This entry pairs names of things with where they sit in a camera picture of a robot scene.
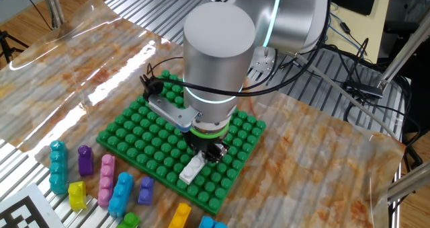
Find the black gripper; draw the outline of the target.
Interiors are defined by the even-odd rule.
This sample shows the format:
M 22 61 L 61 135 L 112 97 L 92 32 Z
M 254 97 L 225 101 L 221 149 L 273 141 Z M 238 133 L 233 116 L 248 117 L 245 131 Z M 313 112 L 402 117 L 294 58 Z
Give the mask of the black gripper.
M 228 153 L 230 147 L 224 142 L 221 137 L 213 139 L 205 139 L 198 137 L 193 133 L 185 134 L 185 142 L 192 150 L 193 156 L 196 156 L 201 151 L 206 151 L 206 160 L 210 163 L 218 163 L 222 161 L 224 156 Z

